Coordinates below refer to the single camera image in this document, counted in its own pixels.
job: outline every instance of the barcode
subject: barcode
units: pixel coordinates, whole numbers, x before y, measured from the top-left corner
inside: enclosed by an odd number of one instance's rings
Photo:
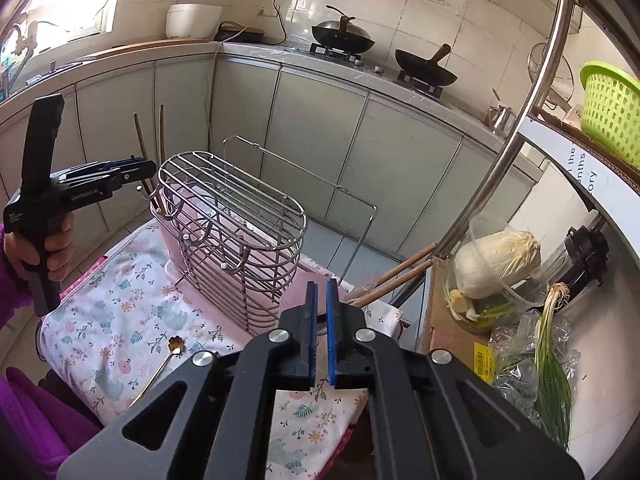
[[[484,374],[484,355],[482,352],[476,354],[476,373]]]

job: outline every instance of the green onion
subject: green onion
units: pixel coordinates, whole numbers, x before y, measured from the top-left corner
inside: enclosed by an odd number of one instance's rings
[[[539,381],[535,408],[545,433],[564,450],[569,445],[571,386],[553,354],[551,324],[554,311],[566,303],[568,297],[569,288],[564,283],[556,283],[549,289],[540,319],[535,356]]]

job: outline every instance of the wall shelf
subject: wall shelf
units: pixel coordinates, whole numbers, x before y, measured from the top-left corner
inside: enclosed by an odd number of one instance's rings
[[[577,130],[575,136],[565,130],[529,116],[520,134],[545,153],[617,229],[640,268],[640,174]],[[551,197],[549,207],[553,207]]]

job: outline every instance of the green plastic basket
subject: green plastic basket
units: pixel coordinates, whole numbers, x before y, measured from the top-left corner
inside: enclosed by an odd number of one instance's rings
[[[640,170],[640,84],[601,61],[580,71],[584,87],[582,132]]]

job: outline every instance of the golden spoon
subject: golden spoon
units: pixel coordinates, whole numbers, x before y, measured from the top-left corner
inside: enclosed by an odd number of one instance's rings
[[[174,335],[173,337],[169,338],[169,355],[164,359],[164,361],[162,361],[162,364],[158,367],[156,373],[153,374],[153,377],[149,379],[149,382],[144,388],[142,388],[142,391],[138,394],[138,396],[133,399],[133,402],[129,405],[129,407],[138,402],[140,398],[146,393],[146,391],[162,373],[162,370],[164,370],[164,367],[169,362],[169,359],[171,359],[171,357],[173,357],[174,355],[180,355],[182,352],[184,352],[184,340],[178,335]]]

